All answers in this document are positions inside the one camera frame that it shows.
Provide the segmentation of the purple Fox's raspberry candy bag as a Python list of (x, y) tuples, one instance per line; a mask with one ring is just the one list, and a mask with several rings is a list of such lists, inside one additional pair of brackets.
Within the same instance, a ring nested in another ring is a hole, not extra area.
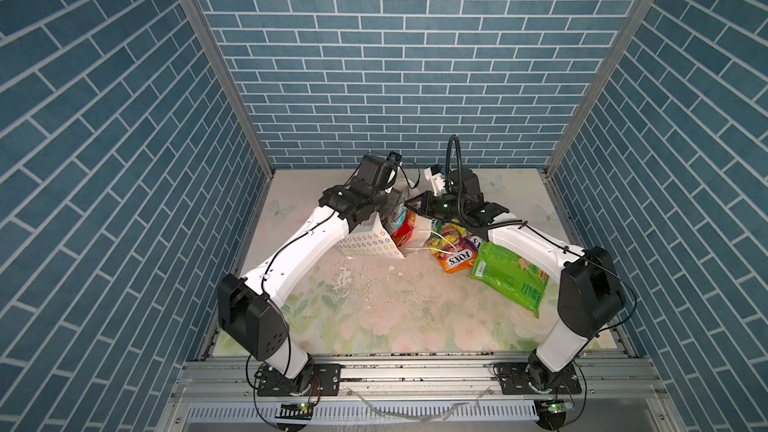
[(468, 235), (465, 240), (472, 246), (472, 248), (478, 252), (480, 248), (485, 244), (485, 240), (477, 235)]

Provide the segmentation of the white patterned paper bag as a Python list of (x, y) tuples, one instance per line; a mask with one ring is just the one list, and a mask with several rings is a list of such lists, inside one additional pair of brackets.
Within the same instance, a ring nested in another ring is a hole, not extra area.
[[(388, 215), (373, 214), (346, 238), (339, 241), (336, 247), (349, 259), (384, 258), (399, 260), (419, 251), (429, 251), (427, 242), (431, 232), (438, 231), (440, 224), (434, 219), (420, 216), (408, 209), (404, 204), (408, 198), (409, 193), (405, 192), (393, 213)], [(418, 216), (415, 230), (411, 239), (404, 246), (397, 248), (390, 235), (400, 226), (408, 210)]]

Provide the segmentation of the orange Fox's fruits candy bag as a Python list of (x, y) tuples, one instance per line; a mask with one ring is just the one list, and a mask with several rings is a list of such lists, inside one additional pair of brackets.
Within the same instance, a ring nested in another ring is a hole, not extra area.
[(432, 231), (427, 247), (447, 274), (472, 269), (478, 256), (465, 240), (471, 235), (461, 226), (443, 225), (438, 231)]

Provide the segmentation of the green snack packet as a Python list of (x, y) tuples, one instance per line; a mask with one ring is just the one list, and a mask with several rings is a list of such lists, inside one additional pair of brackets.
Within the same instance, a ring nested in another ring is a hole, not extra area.
[(539, 318), (549, 276), (527, 259), (502, 246), (485, 242), (478, 251), (471, 278)]

